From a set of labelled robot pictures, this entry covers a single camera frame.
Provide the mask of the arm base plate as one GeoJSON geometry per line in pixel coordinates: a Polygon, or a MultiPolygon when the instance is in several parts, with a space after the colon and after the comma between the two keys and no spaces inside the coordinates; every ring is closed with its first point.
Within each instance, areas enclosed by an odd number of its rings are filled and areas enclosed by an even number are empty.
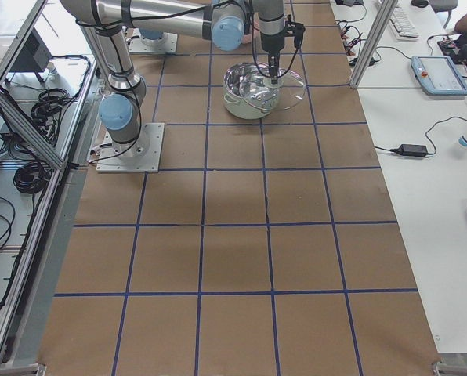
{"type": "Polygon", "coordinates": [[[159,171],[165,124],[145,123],[134,144],[113,143],[105,131],[104,143],[110,145],[100,150],[96,170],[100,173],[139,173],[159,171]]]}
{"type": "Polygon", "coordinates": [[[165,55],[175,54],[178,35],[164,33],[159,39],[143,37],[139,30],[135,30],[129,41],[129,53],[132,55],[165,55]]]}

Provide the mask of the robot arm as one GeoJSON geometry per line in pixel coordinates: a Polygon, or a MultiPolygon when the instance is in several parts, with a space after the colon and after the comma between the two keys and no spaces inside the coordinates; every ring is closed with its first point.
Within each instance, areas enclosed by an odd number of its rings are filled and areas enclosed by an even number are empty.
{"type": "Polygon", "coordinates": [[[162,44],[167,38],[163,31],[152,31],[142,28],[139,28],[139,35],[142,42],[147,45],[162,44]]]}
{"type": "Polygon", "coordinates": [[[63,7],[96,40],[96,58],[108,69],[108,81],[115,94],[143,99],[143,118],[153,114],[166,121],[164,147],[204,148],[209,114],[219,115],[219,128],[249,129],[260,124],[284,125],[288,116],[281,110],[243,119],[223,106],[221,89],[213,85],[212,52],[231,53],[244,48],[244,39],[260,31],[268,67],[274,68],[284,48],[284,10],[281,1],[220,1],[197,4],[178,1],[64,1],[63,7]],[[177,34],[185,45],[177,54],[165,57],[132,55],[124,32],[177,34]]]}

